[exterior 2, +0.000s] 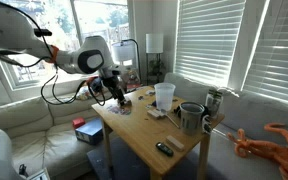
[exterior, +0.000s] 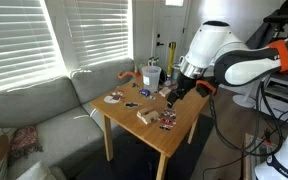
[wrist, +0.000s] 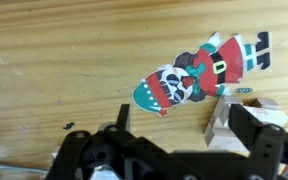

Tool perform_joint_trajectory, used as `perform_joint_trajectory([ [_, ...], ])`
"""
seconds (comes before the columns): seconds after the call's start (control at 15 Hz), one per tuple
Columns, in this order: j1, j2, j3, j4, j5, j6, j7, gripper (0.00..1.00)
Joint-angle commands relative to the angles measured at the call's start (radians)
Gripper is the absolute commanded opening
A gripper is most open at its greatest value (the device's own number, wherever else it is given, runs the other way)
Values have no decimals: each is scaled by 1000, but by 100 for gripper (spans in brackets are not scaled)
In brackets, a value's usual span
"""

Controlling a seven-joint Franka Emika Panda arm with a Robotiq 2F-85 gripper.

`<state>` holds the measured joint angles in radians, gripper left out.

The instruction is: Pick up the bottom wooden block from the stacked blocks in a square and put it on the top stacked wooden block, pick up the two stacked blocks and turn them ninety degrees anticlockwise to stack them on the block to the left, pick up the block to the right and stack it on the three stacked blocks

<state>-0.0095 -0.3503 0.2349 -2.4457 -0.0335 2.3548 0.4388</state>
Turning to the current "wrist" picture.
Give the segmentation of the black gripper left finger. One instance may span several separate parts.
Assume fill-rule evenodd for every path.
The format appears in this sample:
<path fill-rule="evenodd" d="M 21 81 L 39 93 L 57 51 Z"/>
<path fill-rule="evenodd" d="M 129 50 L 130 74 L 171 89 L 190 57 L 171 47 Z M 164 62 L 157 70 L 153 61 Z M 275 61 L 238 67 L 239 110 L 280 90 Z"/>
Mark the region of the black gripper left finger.
<path fill-rule="evenodd" d="M 129 131 L 130 130 L 130 105 L 122 104 L 120 106 L 116 125 Z"/>

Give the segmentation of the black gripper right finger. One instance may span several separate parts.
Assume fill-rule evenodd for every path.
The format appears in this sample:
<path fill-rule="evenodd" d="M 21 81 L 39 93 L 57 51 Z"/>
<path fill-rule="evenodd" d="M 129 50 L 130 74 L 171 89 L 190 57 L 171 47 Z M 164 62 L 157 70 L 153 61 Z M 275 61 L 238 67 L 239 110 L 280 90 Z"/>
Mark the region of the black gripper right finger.
<path fill-rule="evenodd" d="M 253 144 L 263 124 L 240 104 L 229 110 L 228 126 L 243 144 Z"/>

